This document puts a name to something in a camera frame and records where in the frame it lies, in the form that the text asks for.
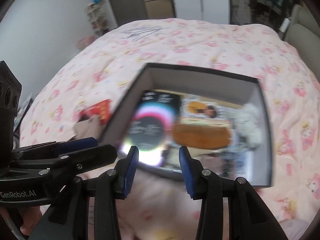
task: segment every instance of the floral bedding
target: floral bedding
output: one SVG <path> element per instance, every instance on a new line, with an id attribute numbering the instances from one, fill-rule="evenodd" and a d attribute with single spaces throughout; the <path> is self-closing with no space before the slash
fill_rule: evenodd
<path id="1" fill-rule="evenodd" d="M 279 221 L 311 222 L 320 207 L 320 84 L 297 50 L 264 25 L 181 19 L 136 21 L 97 39 L 35 98 L 21 147 L 65 141 L 79 112 L 110 99 L 114 111 L 146 62 L 193 65 L 256 77 L 274 143 L 273 187 L 260 196 Z"/>

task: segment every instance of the bed headboard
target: bed headboard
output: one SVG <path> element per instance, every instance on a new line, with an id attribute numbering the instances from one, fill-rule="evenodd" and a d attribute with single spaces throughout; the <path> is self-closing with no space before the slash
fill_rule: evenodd
<path id="1" fill-rule="evenodd" d="M 302 60 L 320 81 L 320 28 L 307 10 L 296 4 L 284 41 L 294 46 Z"/>

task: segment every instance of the book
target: book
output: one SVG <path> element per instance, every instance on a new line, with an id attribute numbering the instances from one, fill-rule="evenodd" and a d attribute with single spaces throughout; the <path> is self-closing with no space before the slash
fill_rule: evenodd
<path id="1" fill-rule="evenodd" d="M 132 145 L 139 148 L 139 161 L 161 166 L 163 151 L 172 141 L 172 126 L 179 116 L 179 95 L 144 91 L 120 150 L 127 154 Z"/>

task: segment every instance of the screw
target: screw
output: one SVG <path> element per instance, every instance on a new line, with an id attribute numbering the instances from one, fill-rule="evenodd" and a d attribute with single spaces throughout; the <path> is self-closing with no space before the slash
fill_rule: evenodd
<path id="1" fill-rule="evenodd" d="M 211 174 L 211 171 L 205 169 L 205 170 L 202 170 L 201 173 L 204 175 L 204 176 L 209 176 Z"/>
<path id="2" fill-rule="evenodd" d="M 244 183 L 247 182 L 247 180 L 246 180 L 245 178 L 243 178 L 243 177 L 237 178 L 237 181 L 238 181 L 240 184 L 244 184 Z"/>
<path id="3" fill-rule="evenodd" d="M 45 175 L 45 174 L 47 174 L 49 171 L 47 170 L 47 169 L 45 169 L 45 170 L 41 170 L 41 171 L 39 171 L 39 175 Z"/>
<path id="4" fill-rule="evenodd" d="M 114 170 L 114 169 L 111 169 L 111 170 L 108 170 L 108 171 L 107 171 L 107 174 L 108 174 L 109 176 L 116 175 L 116 173 L 117 173 L 117 171 Z"/>

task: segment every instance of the gray box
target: gray box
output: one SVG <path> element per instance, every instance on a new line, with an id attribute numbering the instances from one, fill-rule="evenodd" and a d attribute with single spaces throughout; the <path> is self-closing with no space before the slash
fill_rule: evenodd
<path id="1" fill-rule="evenodd" d="M 116 145 L 121 141 L 143 91 L 155 89 L 195 94 L 239 105 L 254 104 L 261 113 L 259 124 L 263 139 L 254 151 L 251 184 L 254 187 L 271 186 L 271 132 L 262 90 L 256 78 L 201 67 L 147 63 L 109 120 L 100 143 Z M 139 163 L 139 167 L 170 179 L 182 179 L 176 171 L 143 163 Z"/>

